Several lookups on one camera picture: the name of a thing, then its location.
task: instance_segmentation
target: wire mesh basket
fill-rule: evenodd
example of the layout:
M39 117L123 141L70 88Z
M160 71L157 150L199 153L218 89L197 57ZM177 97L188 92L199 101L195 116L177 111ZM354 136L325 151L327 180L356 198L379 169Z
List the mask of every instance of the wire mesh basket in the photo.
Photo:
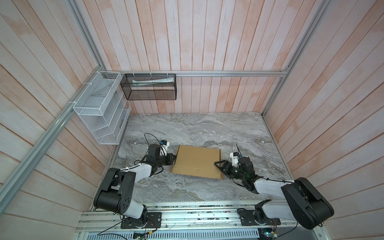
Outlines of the wire mesh basket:
M125 74L120 83L127 100L176 100L175 74Z
M76 101L73 109L79 115L102 116L120 82L119 72L99 72Z
M131 112L131 106L129 108L123 108L120 115L116 117L116 123L109 126L110 134L97 138L99 144L119 144L124 131L124 126L128 121L129 113Z
M87 128L95 136L95 138L97 138L98 135L95 135L94 132L109 126L113 116L118 111L119 107L121 109L124 108L124 104L126 100L122 99L122 95L123 95L123 92L119 92L113 95L107 109L105 110L102 116L79 115L82 121L87 126Z

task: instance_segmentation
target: white wire mesh shelf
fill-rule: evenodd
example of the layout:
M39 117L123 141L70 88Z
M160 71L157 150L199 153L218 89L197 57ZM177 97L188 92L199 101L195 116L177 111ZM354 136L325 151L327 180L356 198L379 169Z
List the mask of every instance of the white wire mesh shelf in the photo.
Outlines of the white wire mesh shelf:
M93 115L79 115L81 120L85 123L87 128L93 133L94 131L100 130L104 127L107 127L110 125L113 115L118 110L118 106L120 104L120 101L122 100L123 92L118 92L115 95L113 95L107 109L104 112L104 115L102 116L93 116Z
M125 106L125 103L126 103L127 100L125 99L122 99L116 110L114 111L113 113L113 116L112 116L112 119L110 121L110 123L106 126L106 127L103 127L103 128L100 128L100 129L97 129L95 131L92 132L92 134L94 135L94 137L96 139L98 138L101 138L101 137L104 137L106 135L109 135L111 133L113 133L113 131L115 130L116 126L117 126L117 122L119 120L119 117L121 115L121 112L122 110L124 109L124 106Z
M73 109L78 115L102 116L120 82L119 72L99 72L77 100Z
M96 139L99 144L119 144L124 130L124 126L128 121L128 116L131 112L131 109L132 108L129 105L129 108L124 108L121 111L119 117L116 118L116 125L114 126L112 133Z
M73 107L99 144L119 144L131 112L124 92L115 93L120 82L118 72L99 72Z

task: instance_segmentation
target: cardboard box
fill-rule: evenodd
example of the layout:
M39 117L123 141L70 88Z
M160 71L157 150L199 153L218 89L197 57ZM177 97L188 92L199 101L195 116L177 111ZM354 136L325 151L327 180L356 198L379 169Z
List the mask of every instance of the cardboard box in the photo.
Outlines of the cardboard box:
M221 150L180 145L175 165L170 172L197 177L224 179L214 162L221 160Z

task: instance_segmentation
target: marble surface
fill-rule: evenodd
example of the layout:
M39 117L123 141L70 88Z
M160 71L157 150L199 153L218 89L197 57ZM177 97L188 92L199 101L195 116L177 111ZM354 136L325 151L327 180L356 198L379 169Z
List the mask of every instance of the marble surface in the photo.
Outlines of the marble surface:
M171 113L134 114L128 119L115 167L133 166L147 151L144 133L170 142L169 153L178 146L190 145L222 150L222 159L230 161L230 152L238 144L249 157L256 174L275 179L288 179L282 159L268 134L259 113ZM149 144L156 140L146 135ZM235 185L231 179L210 179L169 172L170 166L158 175L135 184L133 199L137 202L183 202L220 200L278 199L253 194Z

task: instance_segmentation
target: black mesh basket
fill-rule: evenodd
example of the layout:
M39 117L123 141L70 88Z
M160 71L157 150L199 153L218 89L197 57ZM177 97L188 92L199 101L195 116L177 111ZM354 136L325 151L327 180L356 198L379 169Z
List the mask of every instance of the black mesh basket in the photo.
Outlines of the black mesh basket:
M125 74L120 83L127 100L176 100L175 74Z

